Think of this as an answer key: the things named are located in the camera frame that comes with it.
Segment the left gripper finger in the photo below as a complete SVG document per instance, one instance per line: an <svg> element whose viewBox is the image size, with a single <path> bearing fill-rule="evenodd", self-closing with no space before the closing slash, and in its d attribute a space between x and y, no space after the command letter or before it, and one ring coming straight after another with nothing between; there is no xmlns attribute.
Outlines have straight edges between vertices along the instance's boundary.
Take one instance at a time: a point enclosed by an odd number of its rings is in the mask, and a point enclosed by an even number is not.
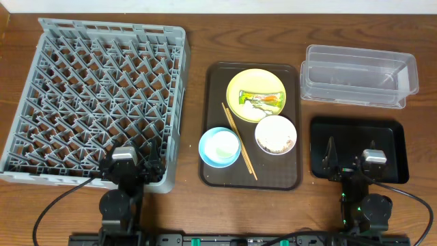
<svg viewBox="0 0 437 246"><path fill-rule="evenodd" d="M116 148L118 148L120 146L120 142L118 140L115 140L113 145L111 146L111 148L109 149L109 151L107 152L104 160L105 161L110 161L112 159L112 155L115 151Z"/></svg>
<svg viewBox="0 0 437 246"><path fill-rule="evenodd" d="M148 157L149 164L160 164L160 154L158 151L157 141L156 139L152 139L150 148L150 154Z"/></svg>

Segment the light blue bowl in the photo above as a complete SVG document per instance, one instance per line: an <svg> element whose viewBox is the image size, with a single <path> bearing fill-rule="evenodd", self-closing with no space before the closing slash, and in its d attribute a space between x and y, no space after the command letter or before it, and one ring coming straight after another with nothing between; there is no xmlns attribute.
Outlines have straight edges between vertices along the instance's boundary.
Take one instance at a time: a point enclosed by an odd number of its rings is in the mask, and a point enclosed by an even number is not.
<svg viewBox="0 0 437 246"><path fill-rule="evenodd" d="M229 167L236 162L240 152L240 140L235 132L225 127L207 130L199 141L199 155L210 167Z"/></svg>

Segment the green snack wrapper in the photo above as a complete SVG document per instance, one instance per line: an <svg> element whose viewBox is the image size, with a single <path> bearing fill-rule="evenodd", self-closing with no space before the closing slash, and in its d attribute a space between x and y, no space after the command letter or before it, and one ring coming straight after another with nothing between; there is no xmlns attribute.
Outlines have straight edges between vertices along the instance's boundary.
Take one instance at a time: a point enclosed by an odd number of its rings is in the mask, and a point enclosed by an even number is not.
<svg viewBox="0 0 437 246"><path fill-rule="evenodd" d="M281 107L284 100L284 92L260 94L240 90L238 97L238 101L241 105L243 105L246 101L249 101L252 105L268 105L272 107Z"/></svg>

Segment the white tissue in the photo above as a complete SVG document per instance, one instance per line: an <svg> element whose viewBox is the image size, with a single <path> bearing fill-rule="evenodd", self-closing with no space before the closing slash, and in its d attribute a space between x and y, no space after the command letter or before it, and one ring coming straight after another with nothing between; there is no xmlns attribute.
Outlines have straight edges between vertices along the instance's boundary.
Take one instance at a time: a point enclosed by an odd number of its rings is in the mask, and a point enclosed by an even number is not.
<svg viewBox="0 0 437 246"><path fill-rule="evenodd" d="M246 117L252 120L260 120L266 116L272 115L269 110L264 110L259 107L252 105L249 101L246 101L243 105L243 111Z"/></svg>

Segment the yellow plate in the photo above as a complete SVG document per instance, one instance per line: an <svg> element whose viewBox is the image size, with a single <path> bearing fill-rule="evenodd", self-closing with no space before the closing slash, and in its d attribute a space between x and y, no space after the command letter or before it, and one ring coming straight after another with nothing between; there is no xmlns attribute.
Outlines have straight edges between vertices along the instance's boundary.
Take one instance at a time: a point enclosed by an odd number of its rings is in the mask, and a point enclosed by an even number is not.
<svg viewBox="0 0 437 246"><path fill-rule="evenodd" d="M246 117L243 111L244 104L241 105L238 101L240 90L260 94L284 92L285 100L281 107L254 105L261 109L271 111L272 115L279 115L286 104L287 96L285 86L277 75L258 68L243 70L230 80L226 91L226 101L231 112L246 122L258 123L262 119L252 120L251 118Z"/></svg>

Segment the pile of rice waste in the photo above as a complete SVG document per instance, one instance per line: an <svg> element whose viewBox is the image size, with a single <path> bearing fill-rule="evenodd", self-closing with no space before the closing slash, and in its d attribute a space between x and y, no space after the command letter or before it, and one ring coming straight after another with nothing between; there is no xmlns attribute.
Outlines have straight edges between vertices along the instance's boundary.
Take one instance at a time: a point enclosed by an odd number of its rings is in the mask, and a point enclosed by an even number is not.
<svg viewBox="0 0 437 246"><path fill-rule="evenodd" d="M290 137L282 138L258 138L257 143L260 148L270 154L283 154L294 146L294 141Z"/></svg>

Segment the small white cup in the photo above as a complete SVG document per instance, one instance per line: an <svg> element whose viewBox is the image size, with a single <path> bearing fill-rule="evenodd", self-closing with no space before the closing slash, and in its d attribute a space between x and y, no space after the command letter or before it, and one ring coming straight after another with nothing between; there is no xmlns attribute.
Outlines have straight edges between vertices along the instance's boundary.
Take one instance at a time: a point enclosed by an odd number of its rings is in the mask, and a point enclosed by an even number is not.
<svg viewBox="0 0 437 246"><path fill-rule="evenodd" d="M228 159L237 153L239 147L238 138L232 132L220 131L207 140L205 154L210 159Z"/></svg>

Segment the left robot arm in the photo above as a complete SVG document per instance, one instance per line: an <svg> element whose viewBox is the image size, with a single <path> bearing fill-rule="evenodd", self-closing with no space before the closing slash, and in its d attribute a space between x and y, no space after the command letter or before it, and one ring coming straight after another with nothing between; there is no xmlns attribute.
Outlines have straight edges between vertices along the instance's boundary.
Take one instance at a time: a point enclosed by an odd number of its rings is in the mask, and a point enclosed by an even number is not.
<svg viewBox="0 0 437 246"><path fill-rule="evenodd" d="M140 226L144 186L158 180L165 168L158 153L157 142L152 140L146 160L140 159L136 146L121 146L116 141L99 162L102 177L117 185L107 191L99 203L102 227L98 245L149 245L150 237Z"/></svg>

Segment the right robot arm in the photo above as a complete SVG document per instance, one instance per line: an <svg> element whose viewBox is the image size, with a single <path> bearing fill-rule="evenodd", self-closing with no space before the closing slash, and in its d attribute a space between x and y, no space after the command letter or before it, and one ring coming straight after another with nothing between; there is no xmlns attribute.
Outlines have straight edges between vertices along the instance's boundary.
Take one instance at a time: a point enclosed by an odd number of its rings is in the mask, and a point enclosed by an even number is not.
<svg viewBox="0 0 437 246"><path fill-rule="evenodd" d="M370 149L354 157L350 167L340 166L334 137L329 137L322 159L328 180L342 186L341 215L346 232L377 243L382 242L382 233L389 228L393 202L385 195L369 192L372 179L368 175L381 176L386 162L385 153L371 143Z"/></svg>

